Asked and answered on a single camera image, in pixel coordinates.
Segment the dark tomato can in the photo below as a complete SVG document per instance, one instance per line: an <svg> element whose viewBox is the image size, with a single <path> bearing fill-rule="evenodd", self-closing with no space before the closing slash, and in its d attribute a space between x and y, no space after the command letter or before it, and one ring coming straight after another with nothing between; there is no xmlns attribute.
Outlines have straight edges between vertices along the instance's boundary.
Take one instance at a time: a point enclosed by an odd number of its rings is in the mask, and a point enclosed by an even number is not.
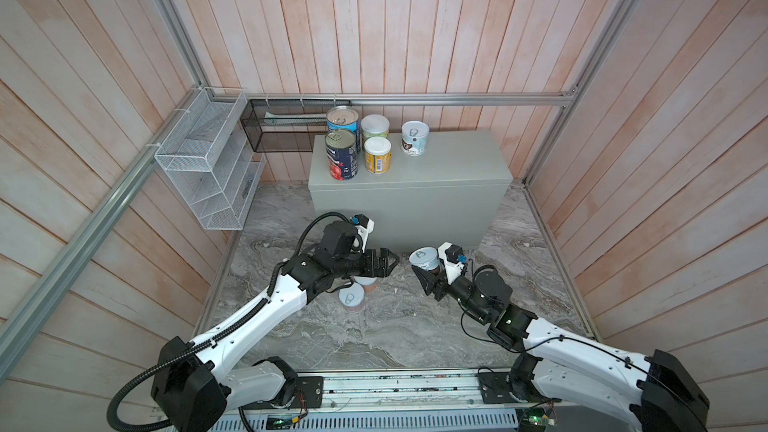
<svg viewBox="0 0 768 432"><path fill-rule="evenodd" d="M343 181L358 172L356 136L346 129L334 129L325 136L331 177Z"/></svg>

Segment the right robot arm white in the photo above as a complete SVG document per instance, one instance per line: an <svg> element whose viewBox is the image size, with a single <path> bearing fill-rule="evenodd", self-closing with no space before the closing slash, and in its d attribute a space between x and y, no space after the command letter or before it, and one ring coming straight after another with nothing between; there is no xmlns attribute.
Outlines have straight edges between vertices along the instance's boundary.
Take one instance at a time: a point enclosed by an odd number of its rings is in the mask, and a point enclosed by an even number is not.
<svg viewBox="0 0 768 432"><path fill-rule="evenodd" d="M673 354L628 352L564 330L513 304L491 266L472 277L413 271L425 294L455 299L464 316L485 326L488 341L516 354L509 383L517 398L572 402L638 431L706 430L710 401Z"/></svg>

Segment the blue soup can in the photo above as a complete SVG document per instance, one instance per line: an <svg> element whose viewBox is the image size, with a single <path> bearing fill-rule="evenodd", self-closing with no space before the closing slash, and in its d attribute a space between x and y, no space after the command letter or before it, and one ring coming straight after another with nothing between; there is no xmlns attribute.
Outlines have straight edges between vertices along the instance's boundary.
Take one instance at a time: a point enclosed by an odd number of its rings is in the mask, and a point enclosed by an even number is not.
<svg viewBox="0 0 768 432"><path fill-rule="evenodd" d="M329 130L344 129L350 131L356 139L356 150L362 149L362 136L359 127L360 114L349 106L336 106L326 113L326 123Z"/></svg>

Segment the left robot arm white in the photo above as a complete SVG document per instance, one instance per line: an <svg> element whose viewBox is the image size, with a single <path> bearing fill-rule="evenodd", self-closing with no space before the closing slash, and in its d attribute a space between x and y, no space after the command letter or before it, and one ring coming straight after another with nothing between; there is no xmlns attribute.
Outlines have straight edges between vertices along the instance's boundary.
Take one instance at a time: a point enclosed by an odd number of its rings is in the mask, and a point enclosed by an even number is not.
<svg viewBox="0 0 768 432"><path fill-rule="evenodd" d="M161 349L150 394L166 416L164 426L206 431L232 408L231 373L246 352L283 320L317 296L350 287L359 278L385 278L399 263L396 253L367 245L374 223L362 214L332 212L320 241L298 243L292 256L273 269L267 288L219 325Z"/></svg>

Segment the orange can white lid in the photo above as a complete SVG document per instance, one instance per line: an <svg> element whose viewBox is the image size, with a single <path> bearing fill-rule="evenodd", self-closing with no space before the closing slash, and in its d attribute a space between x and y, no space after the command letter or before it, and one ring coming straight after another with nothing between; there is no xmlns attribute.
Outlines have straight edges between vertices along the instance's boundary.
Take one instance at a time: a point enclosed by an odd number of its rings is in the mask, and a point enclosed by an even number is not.
<svg viewBox="0 0 768 432"><path fill-rule="evenodd" d="M384 115L369 114L362 118L360 127L363 141L367 141L372 137L387 138L390 131L390 122Z"/></svg>
<svg viewBox="0 0 768 432"><path fill-rule="evenodd" d="M370 137L364 143L366 169L372 174L384 174L391 164L391 142L385 137Z"/></svg>

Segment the orange can white lid front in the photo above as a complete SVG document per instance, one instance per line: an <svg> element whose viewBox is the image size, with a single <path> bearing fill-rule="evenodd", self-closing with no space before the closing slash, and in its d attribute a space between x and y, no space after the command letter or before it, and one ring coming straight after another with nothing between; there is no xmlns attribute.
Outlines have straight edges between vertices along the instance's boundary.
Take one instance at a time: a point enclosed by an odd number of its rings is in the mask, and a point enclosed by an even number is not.
<svg viewBox="0 0 768 432"><path fill-rule="evenodd" d="M385 137L370 137L364 143L366 169L372 174L384 174L391 164L391 142Z"/></svg>

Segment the pull-tab can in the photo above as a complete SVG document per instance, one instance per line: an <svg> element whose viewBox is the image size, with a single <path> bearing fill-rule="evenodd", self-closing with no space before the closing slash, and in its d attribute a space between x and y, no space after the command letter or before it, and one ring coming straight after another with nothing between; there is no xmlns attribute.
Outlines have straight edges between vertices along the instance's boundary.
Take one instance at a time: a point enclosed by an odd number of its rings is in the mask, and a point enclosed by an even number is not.
<svg viewBox="0 0 768 432"><path fill-rule="evenodd" d="M438 251L434 247L422 247L409 256L409 262L412 266L422 270L432 272L440 267Z"/></svg>
<svg viewBox="0 0 768 432"><path fill-rule="evenodd" d="M372 293L378 286L377 278L354 277L354 281L363 288L366 294Z"/></svg>
<svg viewBox="0 0 768 432"><path fill-rule="evenodd" d="M338 299L348 312L358 312L365 305L365 290L357 283L338 291Z"/></svg>
<svg viewBox="0 0 768 432"><path fill-rule="evenodd" d="M408 156L421 156L427 148L429 126L421 121L407 121L401 127L401 148Z"/></svg>

